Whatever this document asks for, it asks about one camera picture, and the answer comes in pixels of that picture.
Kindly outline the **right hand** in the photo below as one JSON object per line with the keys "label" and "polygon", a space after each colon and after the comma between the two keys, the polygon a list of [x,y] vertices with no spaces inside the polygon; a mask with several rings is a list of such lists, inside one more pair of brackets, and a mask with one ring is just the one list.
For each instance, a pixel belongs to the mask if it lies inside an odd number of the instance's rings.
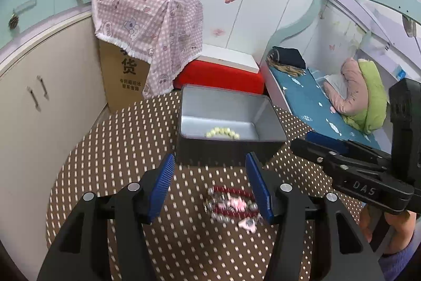
{"label": "right hand", "polygon": [[[389,244],[385,247],[383,253],[386,255],[393,255],[404,250],[410,244],[412,236],[415,232],[417,214],[406,210],[399,215],[385,213],[384,217],[385,221],[391,228],[393,228],[394,232],[392,237],[389,239]],[[363,235],[369,243],[373,237],[373,231],[369,228],[370,223],[371,217],[369,206],[366,205],[360,212],[359,227],[361,228]]]}

